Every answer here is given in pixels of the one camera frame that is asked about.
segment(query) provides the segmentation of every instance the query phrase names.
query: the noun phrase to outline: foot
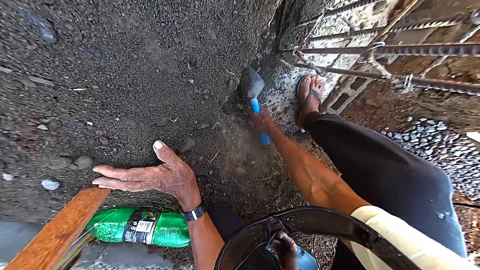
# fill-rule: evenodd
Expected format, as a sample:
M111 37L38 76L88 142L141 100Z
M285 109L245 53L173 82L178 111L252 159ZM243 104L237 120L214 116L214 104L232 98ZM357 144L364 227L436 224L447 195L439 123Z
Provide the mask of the foot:
M305 101L310 91L316 91L320 95L323 94L324 84L320 76L317 75L305 77L300 84L299 99L300 104L303 104L298 119L298 125L300 127L303 127L305 125L305 119L307 118L307 116L313 111L318 111L318 107L320 106L320 100L314 95L310 95L309 99Z

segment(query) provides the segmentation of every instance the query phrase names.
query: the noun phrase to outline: bottle label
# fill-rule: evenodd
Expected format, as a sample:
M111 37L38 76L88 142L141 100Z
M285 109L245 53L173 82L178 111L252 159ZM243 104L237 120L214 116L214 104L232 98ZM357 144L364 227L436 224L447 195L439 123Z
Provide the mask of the bottle label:
M153 231L159 215L154 212L136 210L128 219L123 231L124 242L152 243Z

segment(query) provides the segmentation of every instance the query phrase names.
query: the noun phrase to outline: sunglasses frame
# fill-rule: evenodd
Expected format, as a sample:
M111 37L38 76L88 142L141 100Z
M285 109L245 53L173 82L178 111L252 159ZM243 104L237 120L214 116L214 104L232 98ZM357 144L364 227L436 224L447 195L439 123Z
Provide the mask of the sunglasses frame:
M351 223L351 225L354 226L353 230L353 235L351 237L347 237L346 235L339 235L337 233L329 233L329 232L304 232L300 230L295 230L292 229L290 226L285 224L285 218L291 217L293 214L296 213L302 213L305 211L314 211L318 212L320 215L325 215L326 213L328 215L330 214L335 214L338 216L342 216L344 219L348 220L348 222ZM243 234L248 231L249 228L259 225L262 223L264 226L269 226L268 224L271 223L271 221L277 220L279 223L283 226L285 230L287 230L289 233L312 233L312 234L317 234L317 235L326 235L326 236L332 236L332 237L337 237L340 239L345 239L349 240L352 242L355 242L359 245L362 245L363 247L369 249L372 251L378 258L380 258L384 263L386 263L392 270L420 270L420 268L414 264L407 256L405 256L400 250L398 250L395 246L393 246L388 240L383 238L377 231L372 229L370 226L367 224L361 222L360 220L349 216L342 214L336 210L329 209L329 208L324 208L324 207L318 207L318 206L300 206L300 207L295 207L292 209L288 209L285 211L282 211L280 213L268 216L266 218L263 218L257 222L247 224L245 225L242 229L240 229L227 243L225 243L218 254L218 257L215 262L215 270L222 270L220 268L221 261L223 259L223 256L225 252L227 251L228 247L241 237L243 237ZM241 262L239 265L236 266L236 269L246 260L246 258L251 254L248 253L248 255L245 258L242 258Z

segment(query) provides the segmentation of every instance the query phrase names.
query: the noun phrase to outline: trowel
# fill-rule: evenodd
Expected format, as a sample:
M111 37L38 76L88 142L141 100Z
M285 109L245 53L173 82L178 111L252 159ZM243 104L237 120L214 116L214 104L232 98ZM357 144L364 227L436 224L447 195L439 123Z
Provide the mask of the trowel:
M263 90L265 86L265 82L263 81L262 77L258 75L258 73L253 70L252 67L249 67L249 74L250 74L250 79L252 82L250 83L250 88L248 88L248 94L247 96L251 98L250 103L252 104L252 110L255 113L260 112L260 104L258 104L258 95L260 92ZM270 144L270 138L263 132L259 131L257 133L258 141L263 144L263 145L269 145Z

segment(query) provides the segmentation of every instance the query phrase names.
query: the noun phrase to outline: flip-flop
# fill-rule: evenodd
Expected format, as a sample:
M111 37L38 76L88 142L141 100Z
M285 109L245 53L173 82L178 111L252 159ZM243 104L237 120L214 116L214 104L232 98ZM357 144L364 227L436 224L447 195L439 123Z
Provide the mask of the flip-flop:
M298 116L300 115L300 112L303 110L303 106L305 106L305 104L310 100L312 96L315 96L320 101L322 100L322 95L320 93L318 93L317 91L312 91L310 89L310 92L308 93L307 98L303 102L300 101L300 85L306 77L310 77L310 76L311 75L303 76L297 84L297 91L295 92L295 94L297 96L297 100L300 102L297 119L298 119Z

